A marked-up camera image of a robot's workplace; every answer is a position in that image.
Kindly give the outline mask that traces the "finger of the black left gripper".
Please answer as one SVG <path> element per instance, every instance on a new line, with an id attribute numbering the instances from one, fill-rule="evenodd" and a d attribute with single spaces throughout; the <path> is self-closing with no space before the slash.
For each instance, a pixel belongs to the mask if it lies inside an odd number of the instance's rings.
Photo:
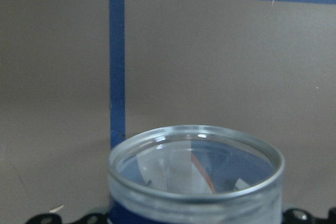
<path id="1" fill-rule="evenodd" d="M 326 217 L 314 216 L 307 210 L 284 204 L 282 206 L 282 223 L 301 223 L 301 224 L 329 224 L 335 223 L 335 206 L 329 208 Z"/>
<path id="2" fill-rule="evenodd" d="M 49 207 L 36 208 L 30 212 L 26 212 L 26 221 L 31 217 L 40 214 L 57 214 L 64 223 L 71 223 L 79 220 L 87 214 L 106 214 L 108 207 Z"/>

